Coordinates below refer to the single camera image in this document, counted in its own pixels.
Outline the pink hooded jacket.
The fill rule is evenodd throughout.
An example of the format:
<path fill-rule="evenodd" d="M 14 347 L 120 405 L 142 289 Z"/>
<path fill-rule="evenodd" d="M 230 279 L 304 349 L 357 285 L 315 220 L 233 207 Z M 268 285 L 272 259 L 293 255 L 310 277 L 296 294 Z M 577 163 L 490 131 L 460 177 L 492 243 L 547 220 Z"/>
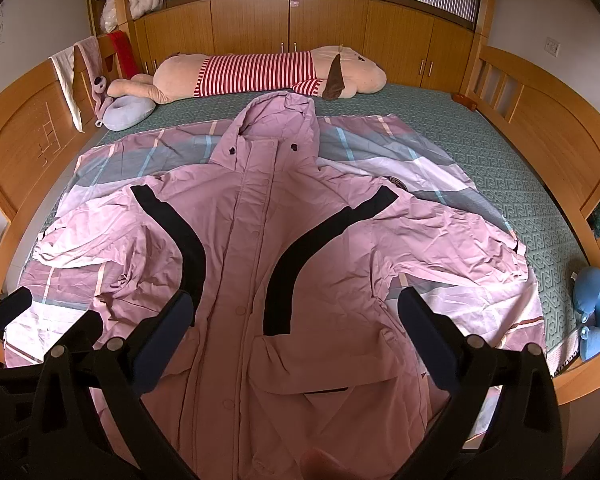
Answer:
<path fill-rule="evenodd" d="M 35 248 L 106 268 L 95 309 L 126 336 L 177 290 L 191 326 L 148 412 L 205 479 L 297 479 L 310 448 L 366 479 L 425 435 L 428 391 L 386 306 L 406 273 L 448 285 L 527 278 L 516 240 L 397 180 L 318 163 L 312 100 L 252 100 L 203 164 L 147 176 L 60 217 Z"/>

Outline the light blue neck pillow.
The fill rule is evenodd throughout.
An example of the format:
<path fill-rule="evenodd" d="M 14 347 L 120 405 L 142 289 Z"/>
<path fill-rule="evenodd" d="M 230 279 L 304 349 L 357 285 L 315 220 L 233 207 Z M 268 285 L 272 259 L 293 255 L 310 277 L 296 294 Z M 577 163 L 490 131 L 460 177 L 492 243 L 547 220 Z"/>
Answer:
<path fill-rule="evenodd" d="M 156 108 L 156 103 L 140 96 L 107 96 L 102 102 L 100 116 L 96 120 L 97 127 L 105 127 L 111 131 L 129 129 L 146 119 Z"/>

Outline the pink dog plush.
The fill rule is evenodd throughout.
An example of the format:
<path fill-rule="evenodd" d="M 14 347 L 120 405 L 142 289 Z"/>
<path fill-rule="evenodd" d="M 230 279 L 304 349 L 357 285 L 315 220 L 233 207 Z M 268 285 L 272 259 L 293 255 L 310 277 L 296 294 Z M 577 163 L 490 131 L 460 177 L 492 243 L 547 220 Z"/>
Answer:
<path fill-rule="evenodd" d="M 114 99 L 107 94 L 108 80 L 102 71 L 99 42 L 95 36 L 91 36 L 77 42 L 76 47 L 81 53 L 90 81 L 94 114 L 97 119 L 102 119 Z"/>

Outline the wooden cabinet wall unit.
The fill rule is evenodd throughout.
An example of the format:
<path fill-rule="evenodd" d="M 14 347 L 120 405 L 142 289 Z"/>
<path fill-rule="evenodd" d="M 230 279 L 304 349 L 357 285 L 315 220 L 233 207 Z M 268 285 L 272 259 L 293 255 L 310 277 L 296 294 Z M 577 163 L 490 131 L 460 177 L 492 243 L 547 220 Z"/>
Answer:
<path fill-rule="evenodd" d="M 175 53 L 244 54 L 342 44 L 378 63 L 392 84 L 461 92 L 471 55 L 489 36 L 495 0 L 465 20 L 416 0 L 172 0 L 132 19 L 114 0 L 138 66 Z"/>

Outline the white towel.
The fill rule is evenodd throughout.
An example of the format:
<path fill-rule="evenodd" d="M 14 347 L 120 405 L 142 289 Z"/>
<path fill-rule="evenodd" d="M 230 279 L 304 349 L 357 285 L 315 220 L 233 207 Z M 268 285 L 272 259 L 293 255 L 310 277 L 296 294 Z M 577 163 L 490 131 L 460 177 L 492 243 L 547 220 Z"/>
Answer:
<path fill-rule="evenodd" d="M 57 80 L 72 117 L 73 127 L 76 128 L 76 131 L 79 131 L 79 133 L 84 133 L 81 111 L 78 104 L 76 104 L 76 99 L 73 94 L 74 47 L 71 46 L 53 54 L 50 57 L 50 62 L 52 62 L 54 66 Z"/>

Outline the wall socket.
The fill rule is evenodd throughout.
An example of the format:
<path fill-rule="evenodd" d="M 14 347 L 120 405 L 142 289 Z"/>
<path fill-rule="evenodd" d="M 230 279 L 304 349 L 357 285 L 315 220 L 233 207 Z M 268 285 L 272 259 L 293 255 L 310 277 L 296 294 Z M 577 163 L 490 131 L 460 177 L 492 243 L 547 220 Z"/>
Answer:
<path fill-rule="evenodd" d="M 545 39 L 544 42 L 544 50 L 549 53 L 550 55 L 553 55 L 554 58 L 558 57 L 558 53 L 559 53 L 559 48 L 560 48 L 560 43 L 550 37 L 547 37 Z"/>

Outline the green patterned mattress cover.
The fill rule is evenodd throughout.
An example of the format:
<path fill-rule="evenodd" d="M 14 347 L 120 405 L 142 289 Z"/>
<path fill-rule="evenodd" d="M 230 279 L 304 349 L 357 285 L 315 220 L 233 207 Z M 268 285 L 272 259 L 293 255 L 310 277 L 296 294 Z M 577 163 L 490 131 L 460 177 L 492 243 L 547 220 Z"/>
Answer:
<path fill-rule="evenodd" d="M 139 124 L 109 131 L 80 174 L 98 191 L 107 184 L 208 160 L 250 93 L 186 99 L 158 106 Z M 400 162 L 408 189 L 512 229 L 527 247 L 539 284 L 547 363 L 559 373 L 578 356 L 571 274 L 585 256 L 539 178 L 478 113 L 440 91 L 389 84 L 350 100 L 316 99 L 320 154 L 356 169 Z"/>

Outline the large striped plush toy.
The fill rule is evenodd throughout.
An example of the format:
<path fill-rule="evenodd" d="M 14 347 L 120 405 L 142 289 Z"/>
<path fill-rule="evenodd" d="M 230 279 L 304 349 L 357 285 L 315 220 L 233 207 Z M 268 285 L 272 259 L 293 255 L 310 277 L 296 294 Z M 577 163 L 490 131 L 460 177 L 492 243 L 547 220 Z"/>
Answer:
<path fill-rule="evenodd" d="M 152 75 L 116 79 L 108 96 L 138 96 L 157 104 L 246 92 L 290 90 L 326 101 L 372 94 L 387 83 L 375 62 L 349 47 L 259 54 L 178 54 Z"/>

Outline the red cloth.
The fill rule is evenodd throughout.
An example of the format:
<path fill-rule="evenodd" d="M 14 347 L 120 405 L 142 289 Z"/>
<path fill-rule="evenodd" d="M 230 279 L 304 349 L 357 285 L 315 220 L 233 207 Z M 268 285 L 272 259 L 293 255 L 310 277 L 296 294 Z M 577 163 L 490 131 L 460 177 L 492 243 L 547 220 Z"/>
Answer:
<path fill-rule="evenodd" d="M 114 52 L 116 52 L 122 78 L 131 79 L 133 76 L 137 75 L 140 70 L 138 69 L 136 59 L 134 58 L 132 44 L 128 35 L 121 30 L 115 30 L 108 34 L 108 38 L 111 41 Z"/>

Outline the wooden headboard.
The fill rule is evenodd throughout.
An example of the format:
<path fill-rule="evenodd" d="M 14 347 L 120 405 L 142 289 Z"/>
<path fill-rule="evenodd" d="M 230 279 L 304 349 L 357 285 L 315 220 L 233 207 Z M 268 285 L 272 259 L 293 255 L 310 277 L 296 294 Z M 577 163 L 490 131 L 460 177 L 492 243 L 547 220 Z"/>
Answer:
<path fill-rule="evenodd" d="M 83 129 L 76 130 L 53 62 L 32 68 L 0 93 L 0 295 L 23 234 L 38 206 L 73 156 L 97 131 L 90 78 L 74 52 L 74 98 Z"/>

